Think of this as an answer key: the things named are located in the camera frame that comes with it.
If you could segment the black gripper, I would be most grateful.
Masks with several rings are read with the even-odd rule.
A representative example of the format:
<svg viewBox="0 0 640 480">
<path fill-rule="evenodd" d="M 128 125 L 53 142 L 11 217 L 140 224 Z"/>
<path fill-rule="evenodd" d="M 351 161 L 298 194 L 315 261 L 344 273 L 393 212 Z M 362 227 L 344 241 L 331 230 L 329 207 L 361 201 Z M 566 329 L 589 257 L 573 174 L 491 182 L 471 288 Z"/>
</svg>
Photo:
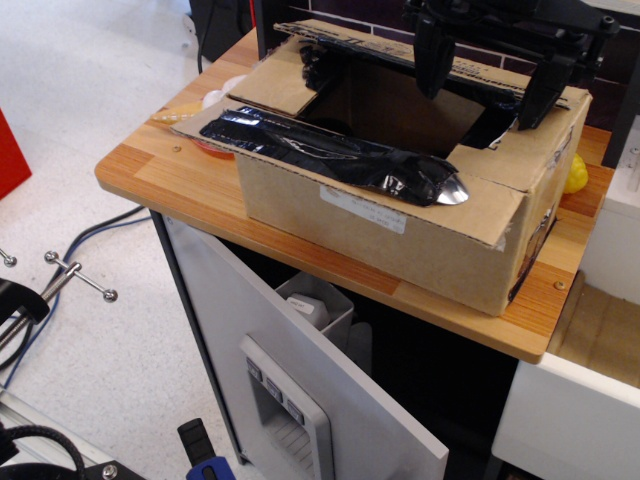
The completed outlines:
<svg viewBox="0 0 640 480">
<path fill-rule="evenodd" d="M 455 42 L 489 48 L 544 50 L 518 115 L 519 130 L 536 129 L 568 85 L 595 78 L 603 44 L 619 22 L 583 1 L 406 1 L 412 23 L 418 88 L 434 99 L 452 68 Z"/>
</svg>

